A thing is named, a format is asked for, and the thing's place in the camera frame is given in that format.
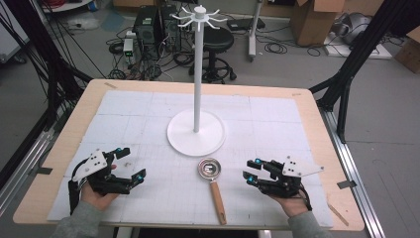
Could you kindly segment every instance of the human hand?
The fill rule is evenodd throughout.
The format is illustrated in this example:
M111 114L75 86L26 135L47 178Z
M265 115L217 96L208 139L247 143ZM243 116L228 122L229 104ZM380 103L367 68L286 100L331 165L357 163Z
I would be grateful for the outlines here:
M269 196L277 201L288 217L296 216L308 211L306 203L302 197L281 198L277 196Z
M101 195L100 193L94 191L90 186L89 181L87 181L81 189L80 200L93 205L98 210L104 211L108 208L111 202L117 198L118 195L119 193L108 193L106 195Z

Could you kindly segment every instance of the black stool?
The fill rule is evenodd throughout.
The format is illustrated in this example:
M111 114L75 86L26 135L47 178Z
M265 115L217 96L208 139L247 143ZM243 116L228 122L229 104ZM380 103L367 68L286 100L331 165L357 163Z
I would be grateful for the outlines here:
M222 59L216 58L216 54L225 52L234 44L232 33L224 28L216 30L207 26L204 28L203 43L203 51L209 52L209 57L204 58L204 60L209 60L209 64L208 66L203 66L205 72L202 75L202 80L206 80L207 82L222 81L222 84L225 84L225 80L223 79L228 75L231 80L235 80L237 76L229 64ZM217 61L222 62L223 66L216 66ZM219 71L225 71L225 73L219 75ZM188 73L189 75L194 74L194 64Z

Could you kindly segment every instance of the metal ladle head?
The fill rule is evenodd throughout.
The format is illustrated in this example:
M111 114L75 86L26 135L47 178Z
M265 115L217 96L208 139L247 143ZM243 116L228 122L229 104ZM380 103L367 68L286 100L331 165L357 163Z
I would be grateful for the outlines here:
M219 162L213 158L205 158L198 164L198 172L205 179L215 179L222 171Z

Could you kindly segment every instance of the wooden table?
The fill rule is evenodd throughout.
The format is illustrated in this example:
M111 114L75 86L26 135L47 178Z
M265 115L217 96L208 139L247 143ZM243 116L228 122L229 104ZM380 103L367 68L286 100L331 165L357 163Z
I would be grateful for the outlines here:
M18 207L14 221L22 224L51 224L47 221L62 176L74 157L89 123L108 90L193 93L192 83L92 80L57 138L43 167L53 168L48 176L37 175ZM244 95L294 99L312 157L318 165L328 165L319 174L334 220L332 230L360 231L365 224L349 188L339 189L337 182L346 180L312 93L307 89L203 84L202 94Z

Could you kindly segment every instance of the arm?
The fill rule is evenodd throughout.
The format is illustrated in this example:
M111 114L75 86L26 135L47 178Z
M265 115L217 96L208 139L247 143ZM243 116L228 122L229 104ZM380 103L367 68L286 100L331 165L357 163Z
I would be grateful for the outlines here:
M102 219L103 211L119 194L109 193L105 196L92 190L87 182L82 189L80 202L73 214L65 217L51 238L87 238L98 235L98 226Z
M288 223L294 238L318 237L332 238L333 235L323 230L312 211L308 211L304 200L300 197L279 198L271 197L277 201L289 217Z

